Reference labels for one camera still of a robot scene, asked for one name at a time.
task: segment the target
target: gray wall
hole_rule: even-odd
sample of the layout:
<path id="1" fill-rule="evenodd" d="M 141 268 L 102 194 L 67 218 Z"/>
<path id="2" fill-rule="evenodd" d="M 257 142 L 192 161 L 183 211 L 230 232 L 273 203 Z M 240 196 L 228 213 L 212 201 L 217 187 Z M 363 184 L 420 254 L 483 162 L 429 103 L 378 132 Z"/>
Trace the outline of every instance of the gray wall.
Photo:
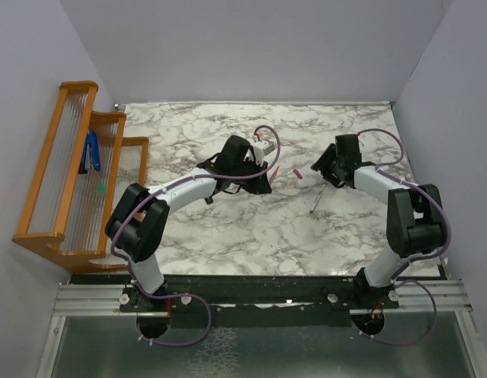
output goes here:
<path id="1" fill-rule="evenodd" d="M 397 101 L 417 180 L 441 189 L 449 266 L 467 286 L 487 351 L 487 0 L 456 0 Z"/>
<path id="2" fill-rule="evenodd" d="M 451 0 L 61 0 L 118 102 L 397 100 Z"/>
<path id="3" fill-rule="evenodd" d="M 64 80 L 101 83 L 57 0 L 0 0 L 0 378 L 35 375 L 68 274 L 10 240 Z M 98 109 L 112 99 L 100 86 Z"/>

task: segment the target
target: marble tabletop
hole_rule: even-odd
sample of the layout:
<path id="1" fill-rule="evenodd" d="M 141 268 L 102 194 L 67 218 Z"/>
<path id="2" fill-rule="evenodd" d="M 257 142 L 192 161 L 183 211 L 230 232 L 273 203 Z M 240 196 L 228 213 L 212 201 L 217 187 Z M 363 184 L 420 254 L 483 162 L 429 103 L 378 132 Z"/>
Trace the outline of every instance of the marble tabletop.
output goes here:
<path id="1" fill-rule="evenodd" d="M 362 191 L 327 185 L 316 211 L 309 213 L 324 184 L 309 167 L 336 135 L 366 128 L 397 133 L 389 105 L 151 103 L 128 105 L 126 114 L 125 136 L 150 139 L 147 185 L 189 172 L 219 152 L 230 135 L 251 139 L 261 124 L 275 128 L 282 140 L 272 194 L 220 193 L 211 205 L 198 201 L 168 218 L 156 252 L 164 273 L 354 275 L 385 246 L 386 207 Z M 272 139 L 268 134 L 262 136 Z M 400 153 L 382 133 L 361 136 L 360 149 L 364 160 L 374 162 L 393 161 Z M 124 163 L 121 159 L 116 193 L 138 176 L 136 162 Z M 412 180 L 406 161 L 390 170 Z M 404 273 L 437 274 L 437 261 L 421 261 Z"/>

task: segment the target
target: blue clip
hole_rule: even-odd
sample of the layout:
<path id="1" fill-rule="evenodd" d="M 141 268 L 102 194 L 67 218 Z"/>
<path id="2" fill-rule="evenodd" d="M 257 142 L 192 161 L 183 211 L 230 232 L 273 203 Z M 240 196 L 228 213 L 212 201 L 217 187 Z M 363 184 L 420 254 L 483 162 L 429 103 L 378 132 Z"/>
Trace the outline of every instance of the blue clip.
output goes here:
<path id="1" fill-rule="evenodd" d="M 88 132 L 86 135 L 83 156 L 80 158 L 79 174 L 86 174 L 87 171 L 91 169 L 91 167 L 94 168 L 94 170 L 97 172 L 101 170 L 100 150 L 98 149 L 98 137 L 96 136 L 96 132 L 93 131 Z"/>

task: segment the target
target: cable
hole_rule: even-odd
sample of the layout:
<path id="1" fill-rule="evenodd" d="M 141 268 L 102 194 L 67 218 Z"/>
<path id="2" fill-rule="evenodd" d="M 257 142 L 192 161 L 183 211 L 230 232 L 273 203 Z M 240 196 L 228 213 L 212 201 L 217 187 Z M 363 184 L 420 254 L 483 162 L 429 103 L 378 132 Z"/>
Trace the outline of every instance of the cable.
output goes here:
<path id="1" fill-rule="evenodd" d="M 417 191 L 418 193 L 420 193 L 423 197 L 425 197 L 427 199 L 427 201 L 429 201 L 433 207 L 436 208 L 436 210 L 439 212 L 439 214 L 441 215 L 442 219 L 444 220 L 445 222 L 445 226 L 446 226 L 446 240 L 445 240 L 445 243 L 444 245 L 442 246 L 442 248 L 437 251 L 436 253 L 434 254 L 429 254 L 429 255 L 425 255 L 425 256 L 417 256 L 417 257 L 414 257 L 414 258 L 410 258 L 408 262 L 406 262 L 406 264 L 402 265 L 394 274 L 393 274 L 393 279 L 396 279 L 408 266 L 409 264 L 411 264 L 412 262 L 415 262 L 415 261 L 421 261 L 421 260 L 430 260 L 431 258 L 438 258 L 440 257 L 442 254 L 444 254 L 444 252 L 446 252 L 446 250 L 449 248 L 450 244 L 451 244 L 451 223 L 448 219 L 448 216 L 446 215 L 446 213 L 444 212 L 444 210 L 442 209 L 442 207 L 432 198 L 430 197 L 430 195 L 428 195 L 428 193 L 426 193 L 421 187 L 419 187 L 418 185 L 416 185 L 415 183 L 410 183 L 406 180 L 400 180 L 398 178 L 396 178 L 395 176 L 391 175 L 390 173 L 387 173 L 383 170 L 381 170 L 381 167 L 383 166 L 392 166 L 392 165 L 396 165 L 396 164 L 399 164 L 403 159 L 404 159 L 404 144 L 400 141 L 399 138 L 397 138 L 392 132 L 388 132 L 386 130 L 383 130 L 382 128 L 368 128 L 368 129 L 365 129 L 365 130 L 362 130 L 361 132 L 358 133 L 358 135 L 361 135 L 365 132 L 382 132 L 384 134 L 387 134 L 389 136 L 391 136 L 396 142 L 397 144 L 399 145 L 399 148 L 400 148 L 400 156 L 397 160 L 395 161 L 392 161 L 390 163 L 380 163 L 380 164 L 377 164 L 375 169 L 376 169 L 376 172 L 379 173 L 380 175 L 386 177 L 387 179 L 390 179 L 392 181 L 395 181 L 396 183 L 400 183 L 406 187 L 410 187 L 411 189 L 414 189 L 415 191 Z"/>
<path id="2" fill-rule="evenodd" d="M 278 161 L 278 159 L 280 157 L 281 143 L 280 143 L 280 138 L 279 138 L 278 133 L 276 132 L 276 130 L 274 128 L 272 128 L 271 126 L 267 126 L 265 124 L 257 127 L 253 131 L 253 134 L 256 135 L 258 139 L 260 139 L 260 136 L 257 134 L 257 132 L 260 129 L 263 129 L 263 128 L 265 128 L 265 129 L 269 130 L 271 133 L 273 133 L 273 136 L 276 138 L 276 157 L 273 160 L 273 162 L 266 169 L 264 169 L 261 172 L 254 173 L 253 175 L 249 175 L 249 176 L 226 176 L 226 175 L 210 175 L 210 174 L 187 176 L 187 177 L 183 177 L 181 179 L 176 180 L 175 182 L 169 184 L 167 187 L 163 187 L 163 188 L 161 188 L 161 189 L 153 192 L 151 195 L 149 195 L 147 198 L 145 198 L 143 201 L 141 201 L 131 211 L 131 213 L 127 216 L 127 218 L 124 220 L 124 222 L 122 223 L 122 225 L 119 227 L 119 229 L 117 230 L 116 234 L 114 235 L 114 237 L 112 239 L 112 243 L 110 244 L 110 253 L 112 255 L 118 257 L 118 258 L 123 258 L 126 262 L 129 262 L 129 257 L 128 256 L 116 252 L 117 240 L 119 240 L 119 237 L 123 233 L 124 228 L 130 223 L 131 219 L 133 219 L 133 217 L 135 216 L 135 214 L 138 211 L 140 211 L 143 208 L 143 206 L 146 205 L 147 202 L 149 202 L 151 199 L 155 198 L 156 196 L 158 196 L 158 195 L 160 195 L 160 194 L 162 194 L 162 193 L 164 193 L 166 191 L 170 191 L 174 187 L 178 187 L 179 185 L 181 185 L 183 183 L 186 183 L 188 181 L 191 181 L 191 180 L 198 180 L 198 179 L 251 180 L 251 179 L 255 179 L 257 177 L 260 177 L 262 175 L 265 175 L 277 163 L 277 161 Z M 189 293 L 185 293 L 185 294 L 172 294 L 172 295 L 152 295 L 152 294 L 148 293 L 144 289 L 144 287 L 139 283 L 139 281 L 137 279 L 137 276 L 133 272 L 133 269 L 131 268 L 130 265 L 128 265 L 128 272 L 130 273 L 131 279 L 135 282 L 136 287 L 147 298 L 164 300 L 164 299 L 172 299 L 172 298 L 180 298 L 180 297 L 191 297 L 191 298 L 194 298 L 194 299 L 197 299 L 198 301 L 200 301 L 205 306 L 205 308 L 207 310 L 207 313 L 208 313 L 208 322 L 207 322 L 207 325 L 206 325 L 205 330 L 196 339 L 191 340 L 189 342 L 185 342 L 185 343 L 168 343 L 168 342 L 165 342 L 165 341 L 159 341 L 159 340 L 155 340 L 155 339 L 147 339 L 147 338 L 145 338 L 142 335 L 142 333 L 140 332 L 139 327 L 137 326 L 138 327 L 137 328 L 138 329 L 138 333 L 140 333 L 141 339 L 145 339 L 146 341 L 149 341 L 150 343 L 157 344 L 157 345 L 163 345 L 163 346 L 166 346 L 166 347 L 188 347 L 188 346 L 194 345 L 195 343 L 199 343 L 200 341 L 202 341 L 207 336 L 207 334 L 210 332 L 210 328 L 212 327 L 212 312 L 210 311 L 209 304 L 202 297 L 200 297 L 199 295 L 189 294 Z"/>
<path id="3" fill-rule="evenodd" d="M 430 293 L 430 290 L 425 287 L 422 283 L 418 282 L 417 280 L 405 280 L 399 283 L 398 285 L 395 286 L 396 289 L 399 287 L 403 287 L 406 284 L 415 284 L 420 286 L 429 296 L 430 302 L 432 303 L 432 307 L 434 308 L 434 319 L 432 320 L 432 325 L 430 326 L 429 330 L 426 332 L 425 335 L 420 337 L 419 339 L 413 340 L 413 341 L 392 341 L 392 340 L 387 340 L 387 339 L 382 339 L 381 337 L 377 337 L 374 335 L 368 335 L 365 332 L 360 331 L 360 329 L 355 325 L 355 323 L 352 321 L 352 326 L 355 327 L 355 329 L 359 332 L 359 335 L 365 337 L 366 339 L 370 339 L 372 341 L 375 341 L 376 343 L 381 343 L 385 345 L 391 345 L 393 347 L 410 347 L 411 345 L 415 345 L 417 343 L 420 343 L 422 341 L 425 341 L 428 339 L 435 331 L 435 328 L 437 326 L 437 303 L 435 302 L 434 297 L 432 296 L 432 293 Z"/>

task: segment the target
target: wooden dish rack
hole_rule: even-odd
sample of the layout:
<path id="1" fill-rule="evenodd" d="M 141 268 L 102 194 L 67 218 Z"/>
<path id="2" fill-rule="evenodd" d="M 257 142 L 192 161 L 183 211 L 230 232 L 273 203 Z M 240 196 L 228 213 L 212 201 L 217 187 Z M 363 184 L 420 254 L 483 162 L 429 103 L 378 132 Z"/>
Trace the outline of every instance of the wooden dish rack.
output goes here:
<path id="1" fill-rule="evenodd" d="M 124 146 L 141 146 L 138 182 L 145 184 L 147 138 L 125 138 L 126 115 L 93 110 L 98 85 L 60 86 L 23 213 L 13 241 L 71 272 L 108 272 L 125 265 L 99 265 Z M 98 136 L 101 170 L 78 174 L 88 131 Z"/>

